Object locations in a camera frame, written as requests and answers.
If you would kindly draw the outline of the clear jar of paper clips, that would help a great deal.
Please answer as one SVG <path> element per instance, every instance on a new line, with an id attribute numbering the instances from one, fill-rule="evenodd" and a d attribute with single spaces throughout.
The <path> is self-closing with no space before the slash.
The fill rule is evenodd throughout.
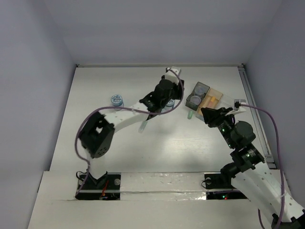
<path id="1" fill-rule="evenodd" d="M 190 98 L 190 102 L 194 105 L 199 105 L 201 103 L 201 97 L 197 96 L 197 95 L 193 95 L 191 98 Z"/>

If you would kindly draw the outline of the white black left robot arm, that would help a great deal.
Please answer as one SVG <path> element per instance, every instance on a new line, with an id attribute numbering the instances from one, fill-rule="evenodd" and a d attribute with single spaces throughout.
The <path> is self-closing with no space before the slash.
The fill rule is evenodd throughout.
<path id="1" fill-rule="evenodd" d="M 101 107 L 89 114 L 81 124 L 74 143 L 77 156 L 88 165 L 83 183 L 90 183 L 94 188 L 103 187 L 107 173 L 93 173 L 92 160 L 107 153 L 114 134 L 137 122 L 148 121 L 158 115 L 169 113 L 169 111 L 163 112 L 162 109 L 170 100 L 181 101 L 183 94 L 184 80 L 178 76 L 171 79 L 169 75 L 163 75 L 154 91 L 133 106 L 123 107 L 119 111 L 108 114 L 101 114 L 100 110 L 111 109 L 111 107 Z"/>

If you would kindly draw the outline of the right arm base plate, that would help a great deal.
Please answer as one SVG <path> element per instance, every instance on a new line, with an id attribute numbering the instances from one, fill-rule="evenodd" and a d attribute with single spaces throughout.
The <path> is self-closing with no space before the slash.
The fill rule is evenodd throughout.
<path id="1" fill-rule="evenodd" d="M 207 200 L 247 199 L 239 190 L 231 185 L 219 172 L 205 173 L 201 186 L 205 189 Z"/>

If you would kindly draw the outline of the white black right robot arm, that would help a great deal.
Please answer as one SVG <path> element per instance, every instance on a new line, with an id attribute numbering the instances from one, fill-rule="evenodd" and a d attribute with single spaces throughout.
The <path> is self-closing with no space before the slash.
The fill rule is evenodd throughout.
<path id="1" fill-rule="evenodd" d="M 202 108 L 204 122 L 217 128 L 228 146 L 232 162 L 220 170 L 219 181 L 243 193 L 264 215 L 273 229 L 303 229 L 305 209 L 285 190 L 284 178 L 278 181 L 263 155 L 255 148 L 256 136 L 245 121 L 235 121 L 233 108 Z"/>

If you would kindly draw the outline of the green highlighter pen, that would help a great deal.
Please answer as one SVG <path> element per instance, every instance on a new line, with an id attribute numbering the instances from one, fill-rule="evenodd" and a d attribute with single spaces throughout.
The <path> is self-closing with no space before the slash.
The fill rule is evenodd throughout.
<path id="1" fill-rule="evenodd" d="M 141 134 L 143 133 L 143 131 L 145 130 L 146 128 L 146 125 L 147 125 L 148 121 L 143 121 L 138 129 L 138 132 Z"/>

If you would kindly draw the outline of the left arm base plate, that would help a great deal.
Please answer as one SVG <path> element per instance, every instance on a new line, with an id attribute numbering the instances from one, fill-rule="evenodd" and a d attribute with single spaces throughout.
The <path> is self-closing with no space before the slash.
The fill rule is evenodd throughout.
<path id="1" fill-rule="evenodd" d="M 106 172 L 99 179 L 91 174 L 76 172 L 78 186 L 75 198 L 77 200 L 120 200 L 121 173 Z"/>

